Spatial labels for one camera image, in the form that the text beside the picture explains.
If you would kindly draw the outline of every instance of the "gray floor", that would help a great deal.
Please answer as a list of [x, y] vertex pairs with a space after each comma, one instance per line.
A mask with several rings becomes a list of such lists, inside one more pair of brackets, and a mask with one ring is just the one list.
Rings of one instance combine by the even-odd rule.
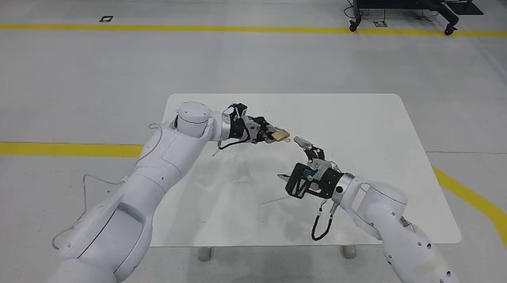
[[[506, 0], [478, 2], [466, 30], [507, 30]], [[0, 0], [0, 23], [348, 27], [345, 0]], [[364, 27], [383, 15], [373, 12]], [[388, 11], [392, 29], [442, 29]], [[430, 162], [507, 210], [506, 39], [264, 33], [0, 30], [0, 141], [144, 143], [173, 93], [396, 93]], [[0, 157], [0, 282], [43, 281], [51, 237], [81, 209], [80, 176], [128, 173], [134, 159]], [[90, 183], [90, 202], [113, 190]], [[441, 249], [462, 281], [503, 282], [489, 219], [444, 191], [463, 233]], [[380, 247], [150, 249], [128, 282], [396, 282]]]

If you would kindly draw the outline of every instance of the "white table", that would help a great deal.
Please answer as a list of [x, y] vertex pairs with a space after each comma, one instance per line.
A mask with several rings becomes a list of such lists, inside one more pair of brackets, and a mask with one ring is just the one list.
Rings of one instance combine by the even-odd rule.
[[[174, 94], [164, 120], [185, 101], [222, 111], [231, 102], [248, 114], [324, 149], [343, 171], [389, 183], [409, 198], [405, 217], [434, 243], [461, 233], [402, 100], [394, 94]], [[330, 233], [311, 239], [320, 198], [298, 200], [276, 175], [306, 156], [294, 142], [242, 144], [220, 151], [209, 143], [189, 174], [164, 197], [154, 216], [152, 247], [377, 244], [340, 209]], [[322, 233], [326, 222], [321, 222]]]

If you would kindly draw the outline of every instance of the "yellow tape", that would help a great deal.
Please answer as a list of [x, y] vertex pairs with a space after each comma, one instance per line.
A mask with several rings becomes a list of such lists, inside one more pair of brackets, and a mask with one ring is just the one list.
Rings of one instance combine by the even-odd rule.
[[507, 216], [503, 210], [491, 204], [487, 199], [481, 197], [471, 189], [468, 189], [436, 167], [433, 167], [433, 171], [435, 171], [436, 179], [438, 179], [438, 182], [443, 187], [450, 190], [457, 197], [466, 201], [491, 219], [491, 222], [493, 222], [494, 227], [500, 235], [501, 241], [503, 241], [504, 246], [507, 248]]
[[[348, 28], [319, 28], [319, 27], [303, 27], [303, 26], [222, 26], [222, 25], [0, 24], [0, 30], [352, 34]], [[358, 29], [354, 34], [358, 34], [358, 35], [401, 35], [401, 36], [444, 36], [443, 31], [424, 30], [424, 29]], [[507, 37], [507, 31], [455, 31], [453, 36]]]
[[109, 156], [137, 158], [143, 150], [136, 144], [80, 144], [0, 142], [0, 155]]
[[[44, 155], [44, 156], [100, 156], [137, 158], [143, 149], [137, 144], [92, 144], [92, 143], [27, 143], [0, 142], [0, 155]], [[487, 215], [507, 247], [507, 216], [487, 199], [474, 193], [446, 173], [433, 168], [438, 182], [457, 197]]]

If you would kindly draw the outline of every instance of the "cart wheel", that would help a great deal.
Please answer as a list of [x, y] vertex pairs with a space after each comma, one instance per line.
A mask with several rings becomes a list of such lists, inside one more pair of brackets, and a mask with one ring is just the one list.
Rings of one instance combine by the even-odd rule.
[[456, 30], [456, 28], [455, 28], [454, 26], [452, 26], [452, 25], [447, 25], [447, 26], [445, 27], [444, 34], [445, 34], [446, 36], [450, 36], [450, 35], [451, 35], [451, 34], [452, 34], [455, 30]]

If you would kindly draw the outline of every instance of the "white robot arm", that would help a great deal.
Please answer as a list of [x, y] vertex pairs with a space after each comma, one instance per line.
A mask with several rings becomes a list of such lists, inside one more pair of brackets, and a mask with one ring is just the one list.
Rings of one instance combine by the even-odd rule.
[[[224, 149], [236, 143], [283, 140], [284, 130], [263, 117], [249, 117], [246, 106], [231, 113], [186, 102], [145, 144], [129, 179], [77, 224], [60, 248], [63, 262], [50, 283], [116, 283], [141, 262], [151, 242], [154, 211], [167, 191], [190, 170], [208, 141]], [[236, 142], [221, 146], [229, 138]]]
[[[116, 283], [125, 280], [141, 262], [150, 246], [154, 211], [166, 192], [190, 170], [204, 145], [219, 143], [224, 149], [237, 143], [271, 143], [288, 137], [263, 117], [249, 117], [246, 106], [234, 104], [231, 113], [211, 111], [197, 102], [183, 104], [145, 144], [134, 171], [125, 184], [79, 222], [62, 248], [63, 262], [49, 283]], [[225, 146], [221, 142], [236, 139]], [[383, 241], [387, 262], [404, 283], [458, 282], [436, 247], [416, 225], [402, 214], [406, 196], [379, 182], [368, 182], [342, 173], [324, 151], [298, 137], [294, 139], [307, 154], [308, 163], [296, 164], [292, 174], [279, 175], [288, 181], [288, 194], [305, 193], [332, 199], [327, 230], [312, 238], [323, 238], [332, 215], [342, 207], [356, 225]], [[363, 185], [369, 185], [357, 210], [352, 203]]]
[[[428, 236], [403, 217], [407, 205], [405, 194], [382, 182], [369, 182], [342, 173], [334, 162], [325, 160], [324, 150], [299, 137], [294, 141], [307, 154], [308, 163], [297, 163], [290, 176], [279, 175], [287, 181], [285, 189], [288, 194], [302, 198], [305, 193], [310, 193], [324, 201], [333, 201], [328, 227], [322, 235], [315, 237], [322, 206], [319, 209], [312, 231], [314, 240], [322, 239], [329, 232], [333, 214], [337, 207], [341, 207], [357, 227], [382, 240], [387, 263], [403, 283], [459, 282]], [[360, 190], [366, 194], [355, 210], [353, 202]]]

